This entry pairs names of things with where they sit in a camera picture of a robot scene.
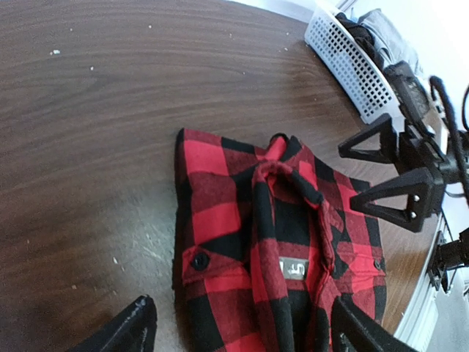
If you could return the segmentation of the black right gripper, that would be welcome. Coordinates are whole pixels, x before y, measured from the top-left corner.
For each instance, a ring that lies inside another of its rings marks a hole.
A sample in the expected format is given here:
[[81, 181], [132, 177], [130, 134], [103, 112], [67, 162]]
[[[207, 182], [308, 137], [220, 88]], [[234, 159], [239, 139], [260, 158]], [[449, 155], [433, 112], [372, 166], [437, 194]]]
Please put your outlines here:
[[[382, 114], [362, 131], [338, 146], [342, 158], [392, 164], [397, 133], [389, 114]], [[433, 209], [440, 209], [446, 186], [461, 183], [456, 153], [443, 153], [418, 126], [406, 124], [399, 134], [399, 160], [405, 172], [350, 199], [350, 208], [420, 232]]]

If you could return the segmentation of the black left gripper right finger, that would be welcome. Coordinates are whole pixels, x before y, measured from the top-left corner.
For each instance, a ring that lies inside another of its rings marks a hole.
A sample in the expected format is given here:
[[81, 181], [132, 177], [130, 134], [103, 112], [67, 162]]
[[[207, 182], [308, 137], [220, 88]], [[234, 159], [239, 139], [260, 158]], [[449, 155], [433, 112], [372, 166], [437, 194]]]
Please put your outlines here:
[[342, 297], [333, 303], [331, 337], [333, 351], [416, 351]]

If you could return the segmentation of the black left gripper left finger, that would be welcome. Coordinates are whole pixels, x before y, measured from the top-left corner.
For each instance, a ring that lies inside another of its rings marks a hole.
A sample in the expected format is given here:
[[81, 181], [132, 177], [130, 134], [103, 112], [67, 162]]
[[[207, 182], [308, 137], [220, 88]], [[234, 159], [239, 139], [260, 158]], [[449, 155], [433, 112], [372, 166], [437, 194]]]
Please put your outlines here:
[[154, 351], [158, 315], [145, 295], [125, 307], [100, 330], [68, 351]]

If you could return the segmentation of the red black plaid shirt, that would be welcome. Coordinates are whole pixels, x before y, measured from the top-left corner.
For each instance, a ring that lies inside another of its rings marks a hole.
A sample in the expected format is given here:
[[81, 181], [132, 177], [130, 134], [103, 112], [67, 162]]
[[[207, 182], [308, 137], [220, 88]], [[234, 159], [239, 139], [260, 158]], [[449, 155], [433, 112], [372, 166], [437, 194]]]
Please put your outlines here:
[[294, 136], [266, 148], [183, 128], [175, 144], [177, 280], [196, 351], [330, 351], [333, 302], [386, 305], [369, 189]]

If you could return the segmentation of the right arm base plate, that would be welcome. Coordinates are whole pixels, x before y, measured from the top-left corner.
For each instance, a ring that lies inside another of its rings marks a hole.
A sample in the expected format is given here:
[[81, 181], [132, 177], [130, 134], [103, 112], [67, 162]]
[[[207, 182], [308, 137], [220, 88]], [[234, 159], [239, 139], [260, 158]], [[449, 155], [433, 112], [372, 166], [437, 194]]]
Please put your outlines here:
[[435, 248], [430, 257], [427, 273], [432, 286], [449, 293], [451, 283], [448, 272], [468, 267], [468, 228], [455, 241], [446, 243], [442, 231], [437, 232]]

